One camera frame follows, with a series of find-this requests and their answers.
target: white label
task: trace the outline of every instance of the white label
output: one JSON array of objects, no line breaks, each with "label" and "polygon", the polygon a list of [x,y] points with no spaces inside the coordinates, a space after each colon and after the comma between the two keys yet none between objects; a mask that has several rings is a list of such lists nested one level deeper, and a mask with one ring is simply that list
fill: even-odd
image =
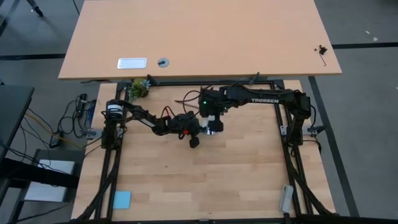
[{"label": "white label", "polygon": [[119,58],[118,69],[146,68],[146,58]]},{"label": "white label", "polygon": [[141,121],[142,123],[148,125],[148,126],[151,127],[151,128],[153,128],[153,127],[155,126],[154,124],[152,124],[151,122],[149,122],[147,119],[142,118],[140,121]]},{"label": "white label", "polygon": [[109,105],[108,110],[112,111],[112,113],[118,113],[120,115],[123,115],[123,107],[119,105]]}]

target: small plant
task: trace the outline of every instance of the small plant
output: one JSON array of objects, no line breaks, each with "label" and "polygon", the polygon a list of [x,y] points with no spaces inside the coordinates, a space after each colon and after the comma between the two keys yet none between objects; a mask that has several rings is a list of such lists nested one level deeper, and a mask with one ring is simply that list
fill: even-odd
[{"label": "small plant", "polygon": [[149,80],[136,78],[129,89],[130,101],[147,96],[149,93],[149,86]]}]

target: blue square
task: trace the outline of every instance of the blue square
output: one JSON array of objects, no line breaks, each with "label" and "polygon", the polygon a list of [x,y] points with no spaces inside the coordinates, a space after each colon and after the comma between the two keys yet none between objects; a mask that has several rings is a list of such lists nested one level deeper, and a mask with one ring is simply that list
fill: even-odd
[{"label": "blue square", "polygon": [[129,209],[131,192],[116,191],[114,194],[113,209]]}]

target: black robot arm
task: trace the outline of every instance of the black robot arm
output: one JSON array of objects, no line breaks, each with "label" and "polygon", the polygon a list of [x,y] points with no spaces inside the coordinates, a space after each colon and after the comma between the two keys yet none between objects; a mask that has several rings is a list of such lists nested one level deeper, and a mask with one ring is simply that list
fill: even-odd
[{"label": "black robot arm", "polygon": [[[123,118],[124,112],[130,112],[130,117]],[[105,127],[103,130],[102,148],[117,147],[118,124],[126,123],[131,120],[140,121],[142,124],[150,127],[158,136],[165,134],[178,134],[179,139],[183,139],[185,135],[191,135],[190,147],[194,148],[199,145],[197,134],[202,131],[198,119],[192,111],[187,114],[178,114],[171,118],[164,116],[156,118],[141,106],[133,105],[125,100],[110,100],[106,103]]]},{"label": "black robot arm", "polygon": [[219,90],[202,89],[199,97],[199,113],[206,118],[214,116],[208,127],[215,132],[223,130],[220,115],[231,107],[246,103],[271,103],[284,105],[293,115],[293,123],[287,128],[287,142],[302,145],[302,127],[304,120],[311,117],[310,98],[298,90],[252,90],[244,85],[232,84]]}]

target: wooden table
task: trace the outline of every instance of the wooden table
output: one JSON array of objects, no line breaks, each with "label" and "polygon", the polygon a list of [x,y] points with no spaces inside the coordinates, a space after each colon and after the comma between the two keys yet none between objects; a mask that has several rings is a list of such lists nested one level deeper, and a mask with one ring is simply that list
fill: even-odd
[{"label": "wooden table", "polygon": [[[301,90],[296,80],[285,81],[285,87]],[[182,99],[192,89],[198,86],[151,87],[146,98],[134,103],[152,114],[160,115],[166,105],[175,113],[183,113],[174,100]],[[100,111],[115,92],[116,84],[101,85],[93,128],[103,128]],[[216,136],[201,134],[196,149],[189,148],[189,138],[181,141],[174,134],[156,136],[140,122],[127,123],[116,188],[132,192],[131,206],[128,210],[114,210],[113,220],[282,217],[279,200],[282,186],[289,181],[274,106],[231,108],[222,121],[224,132]],[[99,144],[88,146],[86,151]],[[104,152],[93,151],[83,163],[72,218],[84,211],[98,190]],[[327,209],[334,211],[317,145],[304,142],[300,152],[308,186]]]},{"label": "wooden table", "polygon": [[[322,56],[319,45],[328,51]],[[119,58],[146,58],[119,70]],[[160,68],[160,58],[170,65]],[[85,1],[61,79],[331,75],[341,69],[313,0]]]}]

